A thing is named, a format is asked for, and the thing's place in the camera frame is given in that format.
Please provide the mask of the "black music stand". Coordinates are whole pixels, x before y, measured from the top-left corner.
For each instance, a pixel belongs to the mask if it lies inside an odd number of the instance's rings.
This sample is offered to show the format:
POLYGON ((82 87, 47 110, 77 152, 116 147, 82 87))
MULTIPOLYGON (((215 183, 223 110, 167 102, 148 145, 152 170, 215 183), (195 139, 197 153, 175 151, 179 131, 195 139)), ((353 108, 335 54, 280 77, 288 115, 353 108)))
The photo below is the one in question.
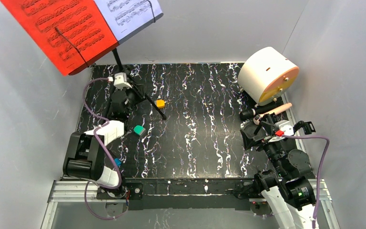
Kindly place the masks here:
MULTIPOLYGON (((114 48, 112 50, 112 53, 115 57, 117 66, 118 66, 118 72, 117 73, 126 73, 127 74, 127 78, 128 78, 128 82, 132 85, 132 88, 129 90, 134 90, 138 95, 139 95, 139 103, 143 102, 143 101, 149 101, 151 103, 151 105, 155 108, 155 110, 161 115, 162 119, 165 120, 167 119, 167 116, 156 106, 155 102, 150 98, 150 96, 146 93, 145 90, 145 86, 143 83, 139 83, 138 81, 136 81, 132 76, 131 76, 131 70, 128 68, 128 66, 123 65, 121 63, 120 57, 118 55, 117 49, 114 48)), ((111 115, 111 111, 110 111, 110 107, 111 107, 111 102, 108 105, 108 113, 107 113, 107 119, 112 119, 110 117, 111 115)), ((128 119, 113 119, 113 120, 118 120, 121 122, 126 122, 128 119)))

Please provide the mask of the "pink-headed microphone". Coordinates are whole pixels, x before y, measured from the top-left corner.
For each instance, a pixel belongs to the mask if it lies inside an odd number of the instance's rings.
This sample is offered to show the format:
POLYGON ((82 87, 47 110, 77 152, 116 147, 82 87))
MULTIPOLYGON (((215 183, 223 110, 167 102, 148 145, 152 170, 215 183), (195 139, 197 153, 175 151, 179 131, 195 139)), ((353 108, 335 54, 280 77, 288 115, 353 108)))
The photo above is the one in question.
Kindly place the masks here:
POLYGON ((292 103, 286 103, 286 104, 283 104, 277 108, 274 108, 268 112, 265 112, 265 113, 262 113, 262 114, 257 114, 254 118, 253 118, 253 122, 254 124, 256 125, 259 125, 261 119, 265 116, 265 115, 271 115, 271 114, 280 114, 286 110, 288 110, 289 108, 291 108, 293 105, 292 103))

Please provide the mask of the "red sheet music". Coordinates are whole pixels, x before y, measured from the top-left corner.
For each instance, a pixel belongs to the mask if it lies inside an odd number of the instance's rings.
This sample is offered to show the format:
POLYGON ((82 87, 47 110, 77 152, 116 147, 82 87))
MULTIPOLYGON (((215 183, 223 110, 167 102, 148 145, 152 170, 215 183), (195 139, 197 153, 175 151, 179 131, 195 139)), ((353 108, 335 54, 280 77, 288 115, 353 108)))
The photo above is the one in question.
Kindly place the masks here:
POLYGON ((118 46, 92 0, 3 0, 2 4, 64 76, 118 46))

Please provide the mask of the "white sheet music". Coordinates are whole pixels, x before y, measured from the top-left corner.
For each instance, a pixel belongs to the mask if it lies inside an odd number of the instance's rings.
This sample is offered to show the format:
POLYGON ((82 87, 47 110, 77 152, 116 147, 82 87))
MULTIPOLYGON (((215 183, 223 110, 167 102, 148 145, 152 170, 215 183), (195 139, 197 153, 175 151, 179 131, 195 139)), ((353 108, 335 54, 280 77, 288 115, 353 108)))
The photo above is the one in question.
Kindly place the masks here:
POLYGON ((163 16, 156 0, 96 0, 95 4, 119 44, 163 16))

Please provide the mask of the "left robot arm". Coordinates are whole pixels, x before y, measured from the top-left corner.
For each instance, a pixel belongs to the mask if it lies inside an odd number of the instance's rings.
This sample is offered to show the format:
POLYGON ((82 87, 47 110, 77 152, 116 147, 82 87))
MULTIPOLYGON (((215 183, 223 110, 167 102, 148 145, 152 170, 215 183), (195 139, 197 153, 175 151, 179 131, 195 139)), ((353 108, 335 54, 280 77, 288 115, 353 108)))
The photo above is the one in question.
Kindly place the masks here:
POLYGON ((70 177, 94 181, 108 189, 119 188, 122 176, 107 145, 125 134, 124 122, 132 108, 144 99, 132 89, 115 91, 111 96, 110 106, 111 117, 114 119, 93 130, 71 134, 63 173, 70 177))

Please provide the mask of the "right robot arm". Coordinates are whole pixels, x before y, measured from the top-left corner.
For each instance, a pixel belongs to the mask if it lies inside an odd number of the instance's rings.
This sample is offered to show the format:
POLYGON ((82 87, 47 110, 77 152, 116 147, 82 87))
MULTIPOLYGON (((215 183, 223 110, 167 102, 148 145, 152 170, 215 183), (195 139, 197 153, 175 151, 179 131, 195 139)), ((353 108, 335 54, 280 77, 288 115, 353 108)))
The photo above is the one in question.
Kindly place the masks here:
POLYGON ((234 193, 237 197, 261 195, 282 229, 306 229, 313 222, 307 216, 316 205, 308 180, 312 174, 309 156, 296 148, 285 149, 287 137, 300 129, 306 135, 315 132, 312 122, 291 125, 288 120, 279 121, 275 114, 268 114, 259 125, 246 125, 240 130, 244 149, 264 151, 274 169, 257 172, 251 186, 242 183, 234 193))

